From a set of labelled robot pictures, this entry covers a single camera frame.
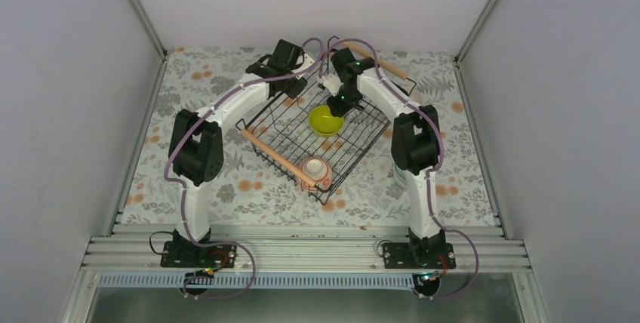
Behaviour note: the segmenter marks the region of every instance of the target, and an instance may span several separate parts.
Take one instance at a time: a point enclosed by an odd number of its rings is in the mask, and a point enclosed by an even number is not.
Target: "aluminum frame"
[[[487,21],[489,16],[493,12],[498,1],[499,0],[487,0],[487,4],[482,9],[480,16],[478,16],[478,19],[473,24],[473,27],[471,28],[469,35],[466,37],[462,45],[462,48],[460,49],[460,52],[456,56],[456,60],[458,60],[459,63],[462,63],[466,55],[469,53],[469,49],[471,48],[471,45],[473,44],[473,42],[475,41],[475,38],[480,33],[480,30],[482,29],[482,27],[485,25],[485,22]]]
[[[99,272],[78,272],[71,290],[71,296],[67,300],[63,311],[61,322],[82,323],[89,319],[99,281]]]
[[[193,271],[161,268],[160,259],[149,249],[149,236],[173,225],[116,224],[110,237],[91,239],[83,271]],[[381,240],[406,241],[406,227],[305,227],[305,226],[212,226],[212,240],[242,243],[260,261],[260,272],[376,273],[400,272],[385,269],[375,251]],[[531,265],[523,241],[505,240],[499,227],[461,228],[478,248],[480,272],[530,272]],[[165,236],[152,243],[161,250]],[[458,267],[451,273],[472,272],[475,258],[462,237],[450,234]],[[231,272],[251,272],[250,260],[242,251]],[[433,269],[407,269],[403,273],[426,273]]]
[[[525,322],[549,323],[534,274],[532,272],[514,272],[513,282]]]
[[[158,52],[158,55],[160,56],[162,61],[164,61],[167,56],[167,49],[165,49],[165,47],[162,45],[162,42],[160,41],[160,37],[158,36],[158,33],[155,31],[155,28],[153,27],[153,24],[151,23],[149,16],[146,15],[146,12],[144,11],[142,3],[140,2],[140,0],[129,0],[129,3],[131,4],[131,7],[134,9],[136,15],[138,16],[138,20],[140,20],[140,23],[142,23],[142,26],[147,36],[149,36],[149,40],[153,44],[155,51]]]

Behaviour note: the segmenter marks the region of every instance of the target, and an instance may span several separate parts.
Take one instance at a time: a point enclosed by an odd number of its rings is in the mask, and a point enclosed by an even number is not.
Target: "white wall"
[[[56,321],[159,58],[127,0],[0,0],[0,321]]]
[[[463,61],[556,322],[640,319],[640,0],[501,0]]]
[[[487,0],[141,0],[166,47],[361,37],[457,54]]]

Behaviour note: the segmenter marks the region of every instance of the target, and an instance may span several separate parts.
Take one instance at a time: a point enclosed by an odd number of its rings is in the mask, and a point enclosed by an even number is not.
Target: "floral tablecloth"
[[[270,49],[176,48],[155,105],[122,223],[177,223],[178,186],[162,171],[176,113],[196,110],[229,89],[245,68]],[[475,154],[451,56],[427,52],[381,52],[405,70],[417,87],[411,98],[438,110],[445,163],[436,176],[438,214],[449,226],[492,226],[494,218]],[[407,88],[407,83],[399,83]],[[257,157],[232,128],[224,137],[225,162],[211,188],[212,223],[312,226],[408,226],[408,193],[393,179],[391,130],[375,143],[326,205]]]

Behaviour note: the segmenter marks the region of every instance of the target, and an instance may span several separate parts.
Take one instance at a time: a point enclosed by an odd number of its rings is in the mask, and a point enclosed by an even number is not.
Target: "green object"
[[[332,116],[329,106],[317,106],[309,113],[309,126],[320,137],[335,135],[343,124],[344,118]]]

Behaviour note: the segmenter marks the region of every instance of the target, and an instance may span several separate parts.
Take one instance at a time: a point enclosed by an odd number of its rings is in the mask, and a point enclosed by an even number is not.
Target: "black wire basket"
[[[327,62],[325,73],[330,71]],[[256,154],[277,172],[298,184],[303,192],[325,205],[327,200],[365,157],[380,135],[389,127],[389,119],[367,98],[364,97],[356,108],[344,116],[344,125],[332,137],[320,137],[309,126],[309,113],[327,103],[331,94],[318,83],[318,69],[307,77],[306,89],[292,100],[280,93],[272,98],[249,122],[244,119],[235,125],[239,130],[247,129],[255,137],[274,149],[295,166],[306,158],[316,156],[324,159],[333,174],[327,189],[303,189],[296,176],[286,167],[267,155],[260,147],[252,144]]]

